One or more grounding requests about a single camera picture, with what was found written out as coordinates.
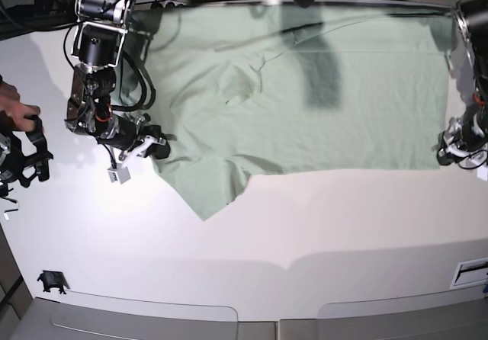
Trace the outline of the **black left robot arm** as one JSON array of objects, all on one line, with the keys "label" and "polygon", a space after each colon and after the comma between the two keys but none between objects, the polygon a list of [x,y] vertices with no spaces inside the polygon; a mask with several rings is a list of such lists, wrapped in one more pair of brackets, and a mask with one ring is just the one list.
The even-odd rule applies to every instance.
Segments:
[{"label": "black left robot arm", "polygon": [[475,161],[487,154],[487,0],[455,0],[453,15],[473,71],[477,111],[466,120],[449,120],[436,157],[441,166],[456,164],[469,171],[487,164],[486,159]]}]

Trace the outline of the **person hand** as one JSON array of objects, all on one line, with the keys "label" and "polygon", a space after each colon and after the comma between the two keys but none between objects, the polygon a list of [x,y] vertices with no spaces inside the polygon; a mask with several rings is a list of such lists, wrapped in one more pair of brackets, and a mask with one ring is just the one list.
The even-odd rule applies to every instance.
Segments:
[{"label": "person hand", "polygon": [[21,102],[18,90],[1,78],[1,126],[13,131],[31,132],[35,122],[29,117],[40,115],[36,105]]}]

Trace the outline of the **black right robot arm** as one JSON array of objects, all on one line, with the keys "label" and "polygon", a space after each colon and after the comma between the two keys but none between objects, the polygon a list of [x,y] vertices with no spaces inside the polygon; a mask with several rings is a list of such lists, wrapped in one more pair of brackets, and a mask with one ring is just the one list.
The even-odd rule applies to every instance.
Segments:
[{"label": "black right robot arm", "polygon": [[[162,128],[147,114],[156,90],[146,70],[124,49],[136,0],[74,0],[76,16],[71,55],[71,96],[65,125],[74,134],[90,136],[120,159],[131,156],[167,159],[171,148]],[[113,104],[122,88],[122,70],[129,66],[141,95],[133,104]]]}]

